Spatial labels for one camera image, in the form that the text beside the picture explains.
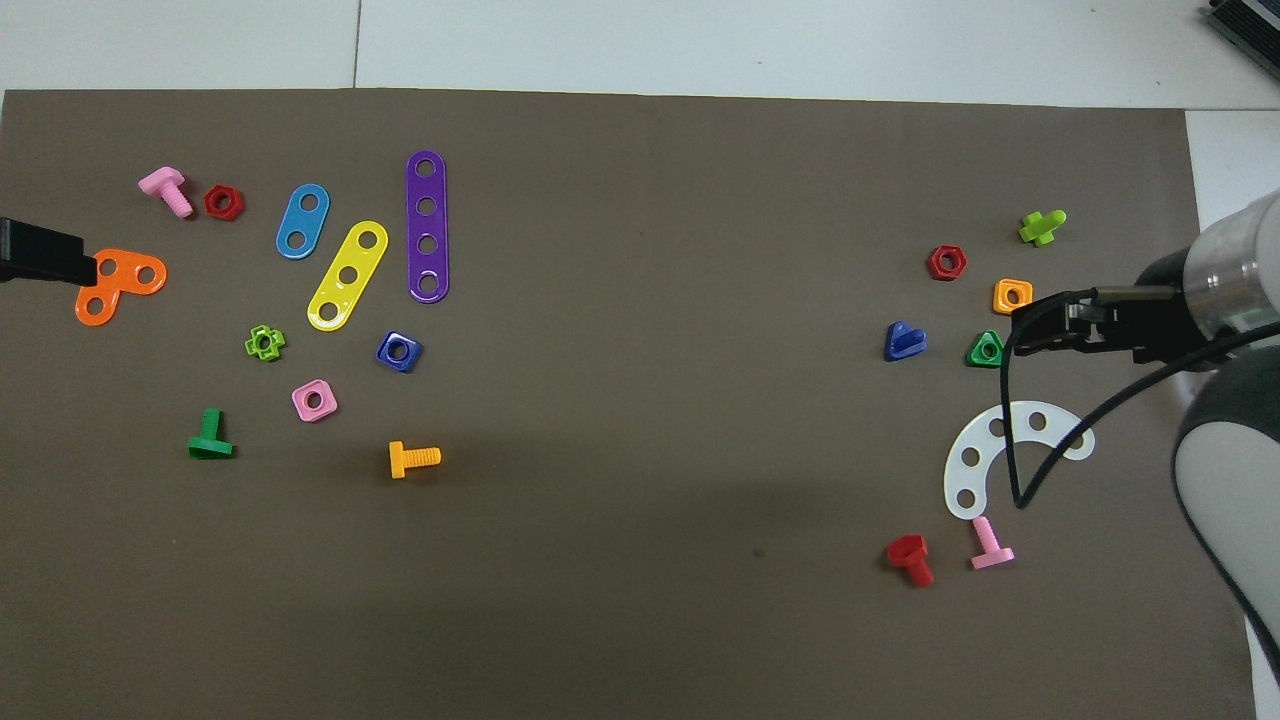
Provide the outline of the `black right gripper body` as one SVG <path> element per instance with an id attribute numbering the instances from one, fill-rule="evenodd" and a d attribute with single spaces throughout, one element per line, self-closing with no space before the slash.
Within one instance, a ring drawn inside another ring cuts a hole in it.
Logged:
<path id="1" fill-rule="evenodd" d="M 1130 284 L 1097 286 L 1068 310 L 1068 346 L 1078 352 L 1128 351 L 1137 364 L 1171 363 L 1208 345 L 1184 288 L 1190 252 L 1152 261 Z"/>

